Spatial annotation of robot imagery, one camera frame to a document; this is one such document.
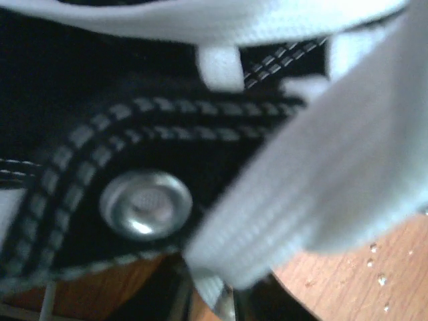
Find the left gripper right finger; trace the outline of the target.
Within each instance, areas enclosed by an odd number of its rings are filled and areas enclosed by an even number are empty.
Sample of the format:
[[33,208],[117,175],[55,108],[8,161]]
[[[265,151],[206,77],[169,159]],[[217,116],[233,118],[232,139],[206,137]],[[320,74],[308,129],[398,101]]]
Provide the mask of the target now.
[[252,287],[233,291],[236,320],[319,321],[307,306],[269,274]]

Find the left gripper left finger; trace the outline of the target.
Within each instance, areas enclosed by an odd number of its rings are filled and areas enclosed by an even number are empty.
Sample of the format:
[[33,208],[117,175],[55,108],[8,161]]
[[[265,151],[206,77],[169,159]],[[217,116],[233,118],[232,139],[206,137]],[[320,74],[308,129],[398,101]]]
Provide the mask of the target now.
[[193,286],[181,259],[138,261],[1,300],[2,320],[191,320]]

